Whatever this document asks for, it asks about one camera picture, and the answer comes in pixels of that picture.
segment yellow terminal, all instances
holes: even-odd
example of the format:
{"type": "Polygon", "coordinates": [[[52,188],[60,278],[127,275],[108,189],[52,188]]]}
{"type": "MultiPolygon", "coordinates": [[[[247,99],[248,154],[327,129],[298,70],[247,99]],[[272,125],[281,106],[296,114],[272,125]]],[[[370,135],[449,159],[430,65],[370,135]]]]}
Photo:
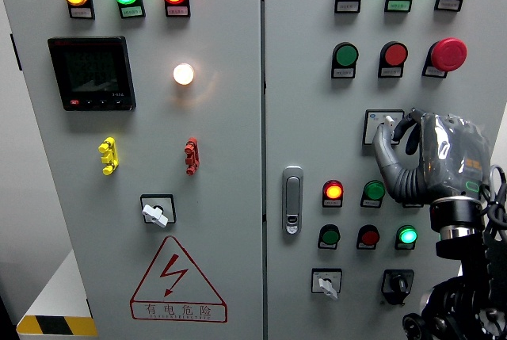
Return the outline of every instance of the yellow terminal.
{"type": "Polygon", "coordinates": [[[102,154],[101,161],[107,166],[102,173],[110,175],[118,167],[118,153],[116,152],[116,141],[111,136],[107,137],[98,147],[98,152],[102,154]]]}

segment lightning bolt symbol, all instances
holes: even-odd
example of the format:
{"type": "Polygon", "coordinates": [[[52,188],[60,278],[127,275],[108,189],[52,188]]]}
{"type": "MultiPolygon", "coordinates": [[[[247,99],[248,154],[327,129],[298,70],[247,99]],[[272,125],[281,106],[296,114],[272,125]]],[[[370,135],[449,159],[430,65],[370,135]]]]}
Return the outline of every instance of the lightning bolt symbol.
{"type": "Polygon", "coordinates": [[[168,273],[169,269],[171,268],[172,265],[174,265],[174,263],[176,262],[176,260],[178,258],[179,258],[179,255],[173,254],[173,257],[171,257],[171,259],[169,260],[169,263],[167,264],[166,268],[164,269],[164,271],[162,271],[162,274],[160,274],[161,278],[168,277],[169,275],[180,274],[179,277],[177,278],[177,280],[173,283],[173,285],[170,288],[166,289],[166,294],[164,295],[164,298],[173,293],[171,291],[173,289],[173,287],[180,281],[180,279],[183,278],[183,276],[186,274],[186,272],[189,271],[188,269],[184,269],[184,270],[178,270],[178,271],[173,271],[171,273],[168,273]]]}

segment yellow black warning stripe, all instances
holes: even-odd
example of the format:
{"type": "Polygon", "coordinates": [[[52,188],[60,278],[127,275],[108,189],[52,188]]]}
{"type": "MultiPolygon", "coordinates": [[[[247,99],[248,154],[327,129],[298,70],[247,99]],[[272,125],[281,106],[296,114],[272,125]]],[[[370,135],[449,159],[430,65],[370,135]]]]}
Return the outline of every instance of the yellow black warning stripe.
{"type": "Polygon", "coordinates": [[[26,315],[17,325],[18,334],[66,334],[98,336],[92,318],[26,315]]]}

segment electrical hazard warning sign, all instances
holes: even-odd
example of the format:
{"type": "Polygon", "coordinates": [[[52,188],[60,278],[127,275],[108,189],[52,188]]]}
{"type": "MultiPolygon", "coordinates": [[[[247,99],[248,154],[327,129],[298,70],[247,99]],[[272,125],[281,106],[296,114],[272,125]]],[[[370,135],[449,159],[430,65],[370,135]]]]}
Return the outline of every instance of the electrical hazard warning sign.
{"type": "Polygon", "coordinates": [[[134,319],[227,322],[225,301],[172,235],[151,261],[130,308],[134,319]]]}

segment white indicator light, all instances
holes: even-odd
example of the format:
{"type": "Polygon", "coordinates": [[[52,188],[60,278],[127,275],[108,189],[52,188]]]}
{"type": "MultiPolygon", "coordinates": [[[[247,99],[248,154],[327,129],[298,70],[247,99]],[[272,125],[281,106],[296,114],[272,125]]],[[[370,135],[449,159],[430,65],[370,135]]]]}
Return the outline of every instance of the white indicator light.
{"type": "Polygon", "coordinates": [[[188,85],[193,80],[193,68],[191,65],[183,63],[174,68],[174,80],[180,85],[188,85]]]}

